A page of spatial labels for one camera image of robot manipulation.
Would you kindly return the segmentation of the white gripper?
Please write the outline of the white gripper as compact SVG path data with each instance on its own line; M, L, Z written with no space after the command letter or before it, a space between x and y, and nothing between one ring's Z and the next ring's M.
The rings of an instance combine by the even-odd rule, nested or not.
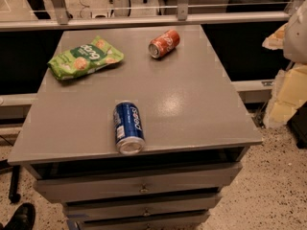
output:
M266 128L282 127L307 102L307 0L288 24L265 38L262 46L269 50L283 49L284 57L296 62L292 69L277 73L263 118Z

